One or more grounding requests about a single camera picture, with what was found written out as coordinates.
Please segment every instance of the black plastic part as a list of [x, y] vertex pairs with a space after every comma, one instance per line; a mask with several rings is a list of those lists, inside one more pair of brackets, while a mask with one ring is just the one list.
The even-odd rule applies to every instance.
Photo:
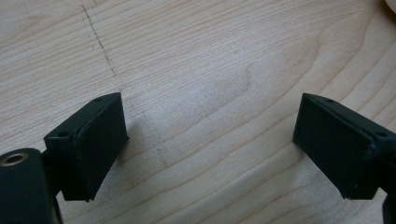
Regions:
[[93, 200], [128, 139], [120, 93], [92, 100], [44, 138], [53, 185], [67, 201]]
[[394, 178], [384, 173], [394, 164], [396, 134], [331, 99], [303, 94], [293, 141], [344, 198], [394, 190]]
[[382, 204], [382, 215], [384, 217], [384, 224], [396, 223], [396, 200], [390, 196]]
[[63, 223], [37, 149], [0, 157], [0, 189], [0, 223]]

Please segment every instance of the wood grain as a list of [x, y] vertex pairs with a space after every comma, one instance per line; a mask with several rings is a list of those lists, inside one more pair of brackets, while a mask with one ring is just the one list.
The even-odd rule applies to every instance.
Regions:
[[396, 132], [379, 0], [0, 2], [1, 153], [121, 91], [130, 142], [66, 223], [382, 223], [291, 142], [301, 94]]

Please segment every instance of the screw hole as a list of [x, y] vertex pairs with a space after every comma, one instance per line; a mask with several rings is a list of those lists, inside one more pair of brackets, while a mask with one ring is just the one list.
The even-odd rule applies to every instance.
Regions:
[[388, 137], [388, 135], [386, 133], [376, 133], [376, 134], [381, 136], [381, 137]]
[[17, 153], [17, 154], [13, 154], [13, 155], [6, 157], [5, 159], [3, 159], [0, 162], [0, 164], [2, 166], [11, 166], [11, 165], [18, 164], [18, 163], [26, 160], [27, 158], [28, 158], [28, 155], [26, 153]]
[[61, 133], [58, 133], [58, 136], [60, 136], [60, 137], [65, 137], [65, 136], [67, 136], [67, 135], [69, 135], [69, 132], [61, 132]]

